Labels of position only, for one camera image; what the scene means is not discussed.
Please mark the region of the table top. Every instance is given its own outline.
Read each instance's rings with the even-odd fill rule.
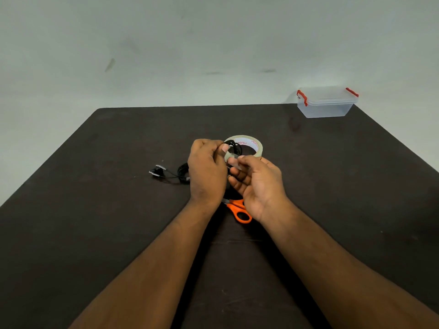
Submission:
[[[148,171],[237,134],[261,141],[290,199],[344,248],[439,311],[439,174],[359,108],[150,107],[96,110],[0,207],[0,326],[68,327],[189,199]],[[328,325],[266,232],[221,205],[173,327],[312,326]]]

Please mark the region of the piece of tape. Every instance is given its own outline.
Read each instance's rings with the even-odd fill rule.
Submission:
[[[262,143],[260,143],[258,139],[247,135],[235,135],[226,139],[225,142],[231,139],[233,139],[236,143],[240,145],[249,146],[250,148],[255,150],[256,151],[256,153],[254,154],[255,157],[262,156]],[[229,159],[230,157],[237,158],[235,154],[226,152],[226,155],[224,156],[224,160],[227,161],[227,159]]]

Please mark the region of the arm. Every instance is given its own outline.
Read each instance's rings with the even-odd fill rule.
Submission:
[[[265,158],[230,158],[232,186],[334,328],[439,328],[439,316],[355,259],[286,197]]]
[[[224,155],[228,145],[221,144],[204,139],[194,142],[188,160],[188,204],[87,306],[70,329],[171,326],[201,237],[226,188]]]

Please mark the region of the forearm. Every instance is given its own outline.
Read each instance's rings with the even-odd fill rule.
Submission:
[[[320,226],[285,202],[267,229],[334,328],[432,328],[439,316],[355,259]]]
[[[213,208],[189,202],[71,329],[169,328]]]

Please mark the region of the hand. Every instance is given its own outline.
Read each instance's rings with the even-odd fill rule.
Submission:
[[[279,206],[291,203],[285,194],[282,173],[272,162],[255,156],[231,157],[227,162],[234,166],[230,168],[230,184],[244,197],[249,214],[261,224]]]
[[[209,210],[220,205],[227,184],[224,161],[229,146],[221,140],[197,139],[190,149],[190,202]]]

